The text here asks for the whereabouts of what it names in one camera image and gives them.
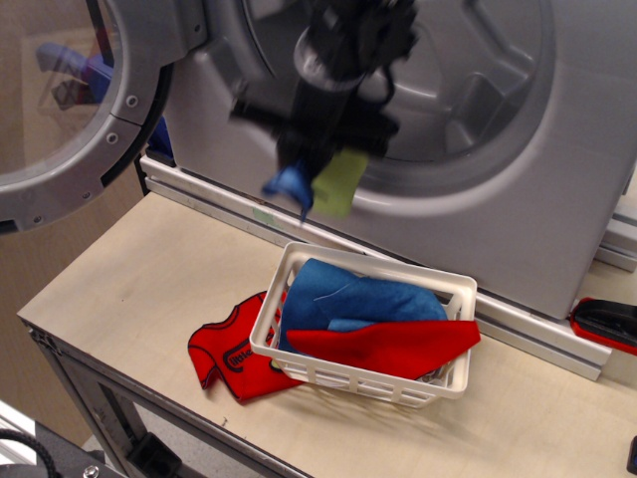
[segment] red cloth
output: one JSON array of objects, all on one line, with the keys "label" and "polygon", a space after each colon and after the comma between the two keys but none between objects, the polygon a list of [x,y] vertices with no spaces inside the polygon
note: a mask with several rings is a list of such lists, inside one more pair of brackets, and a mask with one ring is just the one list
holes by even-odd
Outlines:
[{"label": "red cloth", "polygon": [[297,351],[367,370],[416,379],[480,341],[473,321],[383,322],[352,332],[288,331]]},{"label": "red cloth", "polygon": [[188,353],[202,388],[220,377],[235,398],[243,401],[301,384],[287,377],[271,358],[250,349],[248,337],[265,297],[265,292],[252,296],[235,306],[224,322],[206,324],[192,335]]}]

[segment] washing machine drum opening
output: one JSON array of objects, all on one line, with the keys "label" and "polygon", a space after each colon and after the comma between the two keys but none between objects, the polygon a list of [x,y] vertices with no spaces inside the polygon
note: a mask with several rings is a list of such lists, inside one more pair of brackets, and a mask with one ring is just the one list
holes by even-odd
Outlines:
[{"label": "washing machine drum opening", "polygon": [[[545,2],[416,2],[417,43],[392,65],[395,94],[384,112],[398,134],[361,187],[400,196],[457,192],[493,177],[527,145],[548,99],[554,50]],[[294,74],[307,27],[306,1],[246,0],[244,12],[269,74]],[[378,98],[378,72],[359,88]]]}]

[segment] laundry basket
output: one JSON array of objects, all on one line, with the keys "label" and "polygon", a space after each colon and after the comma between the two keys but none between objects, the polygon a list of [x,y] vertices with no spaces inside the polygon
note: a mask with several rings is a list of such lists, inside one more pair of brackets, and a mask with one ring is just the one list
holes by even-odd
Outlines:
[{"label": "laundry basket", "polygon": [[250,334],[255,354],[271,357],[291,378],[402,405],[421,407],[436,398],[459,398],[469,378],[470,351],[417,380],[278,350],[277,310],[308,259],[318,259],[359,276],[414,284],[433,292],[451,321],[473,321],[477,285],[470,277],[397,261],[292,242],[285,248],[261,312]]}]

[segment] gray washing machine front panel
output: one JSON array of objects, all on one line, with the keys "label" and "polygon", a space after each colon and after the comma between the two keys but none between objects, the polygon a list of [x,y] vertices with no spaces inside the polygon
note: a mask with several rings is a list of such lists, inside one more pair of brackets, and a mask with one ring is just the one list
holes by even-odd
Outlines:
[{"label": "gray washing machine front panel", "polygon": [[[417,3],[420,40],[387,109],[401,131],[346,219],[310,221],[563,318],[634,164],[637,3]],[[284,84],[307,5],[210,0],[207,12],[211,41],[176,66],[166,110],[175,160],[297,214],[261,193],[274,140],[229,112],[239,85]]]}]

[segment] blue towel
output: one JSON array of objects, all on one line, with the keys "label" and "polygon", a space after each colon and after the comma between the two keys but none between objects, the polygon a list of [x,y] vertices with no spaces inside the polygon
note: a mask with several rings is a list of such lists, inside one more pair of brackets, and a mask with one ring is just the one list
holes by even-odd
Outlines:
[{"label": "blue towel", "polygon": [[296,352],[289,330],[355,331],[378,322],[447,320],[436,296],[402,282],[358,277],[309,259],[293,282],[281,317],[279,349]]}]

